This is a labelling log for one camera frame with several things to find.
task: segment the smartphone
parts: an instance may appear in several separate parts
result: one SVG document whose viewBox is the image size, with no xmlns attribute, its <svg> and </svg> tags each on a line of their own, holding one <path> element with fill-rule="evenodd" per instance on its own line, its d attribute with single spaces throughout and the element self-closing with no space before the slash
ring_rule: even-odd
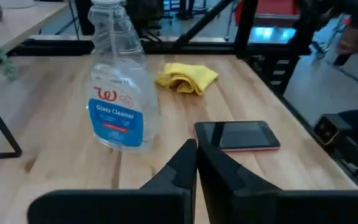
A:
<svg viewBox="0 0 358 224">
<path fill-rule="evenodd" d="M 280 148 L 280 142 L 265 121 L 199 122 L 196 138 L 226 152 L 262 151 Z"/>
</svg>

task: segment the bottle cap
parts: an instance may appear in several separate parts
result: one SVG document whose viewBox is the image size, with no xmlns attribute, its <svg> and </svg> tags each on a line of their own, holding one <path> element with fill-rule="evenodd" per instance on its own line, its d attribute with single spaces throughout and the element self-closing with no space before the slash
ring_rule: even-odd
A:
<svg viewBox="0 0 358 224">
<path fill-rule="evenodd" d="M 115 4 L 125 2 L 126 0 L 92 0 L 93 3 L 96 4 Z"/>
</svg>

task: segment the phone screen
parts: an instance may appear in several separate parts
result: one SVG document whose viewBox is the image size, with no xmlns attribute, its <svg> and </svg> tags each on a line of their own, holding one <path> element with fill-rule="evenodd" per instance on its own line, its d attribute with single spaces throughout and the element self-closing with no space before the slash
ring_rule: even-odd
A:
<svg viewBox="0 0 358 224">
<path fill-rule="evenodd" d="M 202 123 L 207 140 L 222 149 L 271 147 L 263 122 Z"/>
</svg>

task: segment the light wood tabletop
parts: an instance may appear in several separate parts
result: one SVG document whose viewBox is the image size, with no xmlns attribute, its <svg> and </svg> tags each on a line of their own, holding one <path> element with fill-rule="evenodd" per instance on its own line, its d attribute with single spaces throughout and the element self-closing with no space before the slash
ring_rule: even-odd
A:
<svg viewBox="0 0 358 224">
<path fill-rule="evenodd" d="M 0 48 L 6 53 L 38 31 L 59 12 L 67 8 L 64 2 L 35 2 L 23 9 L 3 9 L 0 21 Z"/>
<path fill-rule="evenodd" d="M 229 155 L 283 189 L 356 189 L 246 63 L 235 56 L 148 55 L 155 78 L 167 62 L 205 65 L 219 78 L 204 96 L 157 87 L 160 128 L 146 154 L 108 149 L 93 137 L 85 109 L 92 56 L 13 57 L 20 79 L 0 68 L 0 114 L 24 150 L 0 160 L 0 223 L 26 223 L 31 201 L 55 189 L 136 189 L 189 138 L 196 121 L 264 120 L 277 151 Z M 0 149 L 12 150 L 0 134 Z M 209 223 L 198 181 L 196 223 Z"/>
</svg>

